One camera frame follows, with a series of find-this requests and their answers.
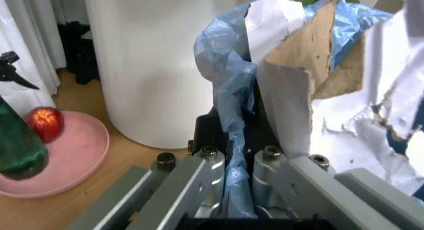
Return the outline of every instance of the black spray nozzle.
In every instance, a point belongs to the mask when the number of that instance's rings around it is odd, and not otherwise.
[[[21,86],[39,90],[39,88],[32,83],[22,78],[17,72],[12,63],[19,60],[19,56],[14,51],[3,53],[0,57],[0,81],[15,82]]]

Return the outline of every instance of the wooden floor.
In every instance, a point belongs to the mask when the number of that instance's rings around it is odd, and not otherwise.
[[[79,186],[57,196],[37,200],[18,200],[0,196],[0,229],[60,230],[96,200],[132,165],[149,168],[162,150],[135,143],[119,133],[109,121],[100,82],[83,86],[75,75],[59,71],[62,82],[54,101],[60,110],[79,111],[100,119],[110,134],[109,152],[100,168]],[[187,150],[175,150],[183,157]]]

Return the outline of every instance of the pink plate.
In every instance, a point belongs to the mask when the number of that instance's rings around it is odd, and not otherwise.
[[[0,175],[0,194],[34,199],[65,192],[87,179],[102,163],[109,134],[98,119],[80,112],[62,112],[65,128],[47,144],[49,164],[38,175],[15,181]]]

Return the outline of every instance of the cardboard piece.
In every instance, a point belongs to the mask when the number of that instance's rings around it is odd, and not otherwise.
[[[266,72],[273,77],[271,90],[278,94],[271,95],[276,135],[288,158],[309,152],[310,102],[330,72],[336,4],[334,0],[324,6],[310,22],[264,58]]]

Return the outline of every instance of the bolt head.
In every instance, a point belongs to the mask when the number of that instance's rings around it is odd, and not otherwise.
[[[157,168],[163,171],[172,171],[175,167],[176,159],[173,153],[164,152],[156,158]]]
[[[281,149],[277,146],[265,146],[263,150],[263,159],[270,161],[279,160],[282,154]]]
[[[309,157],[309,159],[325,171],[327,171],[330,166],[328,159],[320,154],[313,154]]]
[[[218,149],[213,146],[203,146],[200,148],[200,152],[200,156],[206,160],[213,160],[218,156]]]

